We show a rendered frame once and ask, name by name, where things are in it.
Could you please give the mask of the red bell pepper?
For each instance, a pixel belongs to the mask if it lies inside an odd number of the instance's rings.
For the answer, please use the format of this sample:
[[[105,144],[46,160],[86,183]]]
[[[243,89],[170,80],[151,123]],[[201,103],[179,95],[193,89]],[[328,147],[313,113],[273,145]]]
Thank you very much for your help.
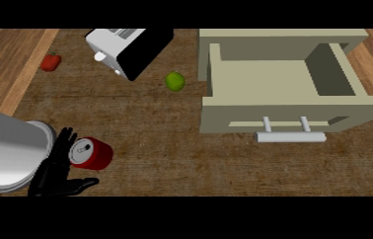
[[[52,52],[50,54],[46,55],[43,59],[42,69],[46,72],[52,72],[58,69],[61,63],[62,63],[62,57],[55,52]]]

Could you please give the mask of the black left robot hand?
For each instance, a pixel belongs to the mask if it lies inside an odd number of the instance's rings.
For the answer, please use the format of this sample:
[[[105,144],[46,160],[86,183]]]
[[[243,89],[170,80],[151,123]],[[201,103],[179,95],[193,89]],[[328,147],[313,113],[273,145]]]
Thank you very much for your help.
[[[30,197],[77,196],[89,187],[99,184],[98,178],[70,180],[68,152],[74,145],[77,134],[65,127],[58,136],[49,158],[42,162],[30,188]]]

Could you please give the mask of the beige open drawer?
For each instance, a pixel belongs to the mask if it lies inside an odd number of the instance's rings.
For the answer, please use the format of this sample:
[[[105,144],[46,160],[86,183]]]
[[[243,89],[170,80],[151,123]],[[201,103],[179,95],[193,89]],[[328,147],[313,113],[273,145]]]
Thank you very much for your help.
[[[304,60],[230,61],[221,46],[210,46],[199,131],[261,131],[263,119],[274,131],[300,131],[307,119],[311,130],[323,132],[373,120],[373,96],[336,43],[320,44]]]

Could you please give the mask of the beige cabinet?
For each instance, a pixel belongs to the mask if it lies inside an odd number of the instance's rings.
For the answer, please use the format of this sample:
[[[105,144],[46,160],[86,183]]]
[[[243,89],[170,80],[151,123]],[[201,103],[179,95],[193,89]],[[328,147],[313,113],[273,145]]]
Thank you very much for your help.
[[[198,80],[207,80],[210,46],[223,60],[302,60],[322,43],[336,43],[348,53],[366,40],[364,29],[199,29]]]

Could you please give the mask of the red can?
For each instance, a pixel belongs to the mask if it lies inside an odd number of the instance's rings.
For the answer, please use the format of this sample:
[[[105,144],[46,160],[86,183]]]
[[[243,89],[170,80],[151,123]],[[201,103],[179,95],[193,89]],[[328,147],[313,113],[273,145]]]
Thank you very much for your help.
[[[112,157],[112,147],[90,136],[75,142],[68,152],[71,165],[89,170],[103,170],[111,164]]]

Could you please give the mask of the green lime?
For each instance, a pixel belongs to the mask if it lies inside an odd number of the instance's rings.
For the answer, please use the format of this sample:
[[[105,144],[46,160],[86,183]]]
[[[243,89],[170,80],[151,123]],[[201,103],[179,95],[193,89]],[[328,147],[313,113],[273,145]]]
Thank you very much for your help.
[[[167,87],[171,91],[179,92],[186,85],[186,78],[183,77],[182,73],[171,72],[167,75]]]

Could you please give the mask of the white and black toaster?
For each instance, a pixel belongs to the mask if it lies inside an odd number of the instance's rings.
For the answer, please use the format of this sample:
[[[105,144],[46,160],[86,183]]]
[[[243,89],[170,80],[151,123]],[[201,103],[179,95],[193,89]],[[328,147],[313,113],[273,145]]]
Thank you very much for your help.
[[[117,75],[134,81],[174,39],[173,29],[93,29],[84,37],[102,62]]]

